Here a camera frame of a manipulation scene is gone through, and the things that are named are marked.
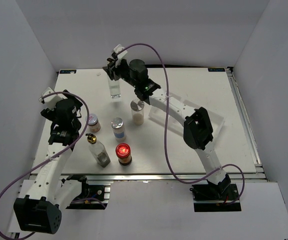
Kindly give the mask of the clear liquid glass bottle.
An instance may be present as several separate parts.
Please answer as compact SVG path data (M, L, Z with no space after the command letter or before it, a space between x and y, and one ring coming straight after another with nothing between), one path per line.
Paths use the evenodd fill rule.
M112 99L118 99L121 97L120 82L119 80L111 80L107 77L109 92Z

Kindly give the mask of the small red white lid jar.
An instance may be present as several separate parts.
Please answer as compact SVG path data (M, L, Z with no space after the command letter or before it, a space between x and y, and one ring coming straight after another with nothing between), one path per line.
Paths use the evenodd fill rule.
M101 125L99 123L99 119L97 115L94 113L89 114L88 120L88 128L90 132L96 133L101 129Z

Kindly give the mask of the tall silver lid spice jar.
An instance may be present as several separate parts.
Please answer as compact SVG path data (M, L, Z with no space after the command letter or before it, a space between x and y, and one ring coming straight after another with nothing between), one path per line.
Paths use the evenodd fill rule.
M139 99L134 99L130 103L132 120L133 123L137 126L140 126L144 123L144 107L144 102Z

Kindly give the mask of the dark sauce glass bottle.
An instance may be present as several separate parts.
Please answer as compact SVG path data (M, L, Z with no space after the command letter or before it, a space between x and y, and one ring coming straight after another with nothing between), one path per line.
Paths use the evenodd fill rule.
M92 133L87 133L87 142L89 143L89 150L96 160L97 164L105 168L110 162L110 158L104 145Z

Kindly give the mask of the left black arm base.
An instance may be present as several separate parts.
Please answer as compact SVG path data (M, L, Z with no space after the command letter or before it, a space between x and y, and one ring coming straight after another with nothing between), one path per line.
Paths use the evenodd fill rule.
M90 184L85 175L73 174L61 179L61 186L71 181L78 181L82 184L81 193L73 199L73 203L67 206L69 210L104 210L107 206L105 201L105 185Z

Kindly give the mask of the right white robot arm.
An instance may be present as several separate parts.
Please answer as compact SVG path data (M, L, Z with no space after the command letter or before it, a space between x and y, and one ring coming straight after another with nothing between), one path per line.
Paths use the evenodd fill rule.
M112 81L124 80L134 88L138 99L169 114L183 126L184 142L198 154L206 171L210 195L219 200L228 193L231 183L214 150L213 127L207 110L193 108L171 97L149 78L148 69L140 59L127 62L112 57L103 70Z

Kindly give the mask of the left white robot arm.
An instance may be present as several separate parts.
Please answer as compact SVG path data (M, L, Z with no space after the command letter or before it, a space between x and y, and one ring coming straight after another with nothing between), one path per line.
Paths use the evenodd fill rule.
M82 124L77 112L83 104L67 90L56 94L50 87L42 93L40 102L47 106L41 115L52 123L45 155L47 163L40 168L26 195L15 200L14 212L21 230L55 234L71 201L89 195L89 187L78 180L59 186L64 166L80 135Z

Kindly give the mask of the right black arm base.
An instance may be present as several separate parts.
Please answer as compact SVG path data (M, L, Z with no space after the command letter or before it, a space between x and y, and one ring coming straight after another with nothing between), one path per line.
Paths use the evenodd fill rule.
M219 194L208 184L195 184L189 189L192 193L196 213L240 212L241 204L237 199L239 192L236 184Z

